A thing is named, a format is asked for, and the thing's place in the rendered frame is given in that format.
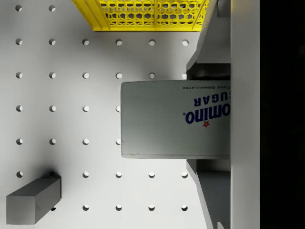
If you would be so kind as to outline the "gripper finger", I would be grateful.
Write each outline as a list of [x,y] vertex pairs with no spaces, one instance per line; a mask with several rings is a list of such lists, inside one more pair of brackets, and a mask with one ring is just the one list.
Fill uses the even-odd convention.
[[230,80],[231,0],[210,0],[187,80]]
[[207,229],[231,229],[231,162],[229,159],[187,159],[196,184]]

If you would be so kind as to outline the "white and yellow box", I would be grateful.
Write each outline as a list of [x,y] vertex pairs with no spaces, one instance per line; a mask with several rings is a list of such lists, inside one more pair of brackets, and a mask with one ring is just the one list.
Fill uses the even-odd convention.
[[137,159],[228,159],[231,83],[121,85],[121,154]]

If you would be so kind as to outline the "yellow basket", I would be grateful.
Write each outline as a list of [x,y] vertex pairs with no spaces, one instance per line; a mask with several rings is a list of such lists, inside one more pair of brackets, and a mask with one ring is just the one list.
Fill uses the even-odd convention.
[[209,0],[72,0],[93,31],[200,32]]

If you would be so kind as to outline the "grey cube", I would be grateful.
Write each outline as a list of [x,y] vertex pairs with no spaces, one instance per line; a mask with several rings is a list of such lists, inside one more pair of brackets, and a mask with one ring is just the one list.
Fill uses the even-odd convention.
[[6,223],[34,225],[61,200],[61,178],[38,178],[6,196]]

